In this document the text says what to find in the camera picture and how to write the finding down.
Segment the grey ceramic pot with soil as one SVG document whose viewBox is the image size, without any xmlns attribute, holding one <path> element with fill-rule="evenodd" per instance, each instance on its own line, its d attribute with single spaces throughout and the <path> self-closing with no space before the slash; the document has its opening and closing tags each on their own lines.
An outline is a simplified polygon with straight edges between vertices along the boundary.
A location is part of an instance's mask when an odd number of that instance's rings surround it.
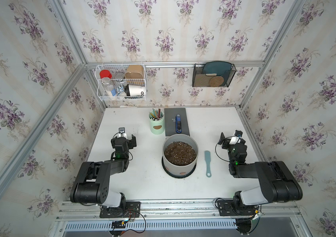
<svg viewBox="0 0 336 237">
<path fill-rule="evenodd" d="M 167 138 L 162 148 L 163 156 L 170 163 L 185 166 L 198 159 L 199 148 L 196 141 L 185 134 L 175 134 Z"/>
</svg>

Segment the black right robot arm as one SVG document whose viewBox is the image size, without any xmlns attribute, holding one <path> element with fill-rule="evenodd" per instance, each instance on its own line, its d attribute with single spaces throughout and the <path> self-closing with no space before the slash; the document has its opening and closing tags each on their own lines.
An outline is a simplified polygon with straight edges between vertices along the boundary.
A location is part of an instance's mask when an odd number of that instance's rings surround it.
<svg viewBox="0 0 336 237">
<path fill-rule="evenodd" d="M 301 200 L 303 191 L 284 162 L 246 163 L 248 147 L 242 135 L 240 130 L 229 137 L 221 133 L 216 144 L 227 150 L 229 173 L 234 178 L 257 179 L 259 182 L 256 188 L 236 192 L 233 197 L 234 206 L 248 207 Z"/>
</svg>

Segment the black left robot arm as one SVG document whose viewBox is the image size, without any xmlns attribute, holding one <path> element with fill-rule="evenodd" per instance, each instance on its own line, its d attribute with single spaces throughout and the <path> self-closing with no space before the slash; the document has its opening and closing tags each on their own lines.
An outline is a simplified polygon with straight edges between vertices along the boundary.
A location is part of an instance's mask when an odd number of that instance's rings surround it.
<svg viewBox="0 0 336 237">
<path fill-rule="evenodd" d="M 125 196 L 110 190 L 110 177 L 127 170 L 133 159 L 129 150 L 137 146 L 136 137 L 113 137 L 111 145 L 114 151 L 108 161 L 82 163 L 70 192 L 72 203 L 125 209 Z"/>
</svg>

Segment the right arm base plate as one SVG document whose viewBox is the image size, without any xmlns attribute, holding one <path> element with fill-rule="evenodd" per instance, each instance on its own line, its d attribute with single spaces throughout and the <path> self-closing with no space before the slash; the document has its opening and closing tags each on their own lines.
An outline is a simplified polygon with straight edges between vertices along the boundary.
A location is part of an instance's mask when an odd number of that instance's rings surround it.
<svg viewBox="0 0 336 237">
<path fill-rule="evenodd" d="M 232 199 L 217 198 L 214 202 L 220 216 L 254 216 L 259 211 L 258 205 L 235 204 Z"/>
</svg>

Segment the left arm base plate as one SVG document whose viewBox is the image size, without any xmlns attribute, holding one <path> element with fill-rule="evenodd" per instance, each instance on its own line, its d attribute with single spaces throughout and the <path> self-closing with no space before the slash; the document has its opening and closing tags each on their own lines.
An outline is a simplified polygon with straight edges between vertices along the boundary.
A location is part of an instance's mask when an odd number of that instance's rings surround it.
<svg viewBox="0 0 336 237">
<path fill-rule="evenodd" d="M 138 218 L 140 216 L 139 201 L 126 201 L 124 206 L 120 207 L 101 207 L 100 218 Z"/>
</svg>

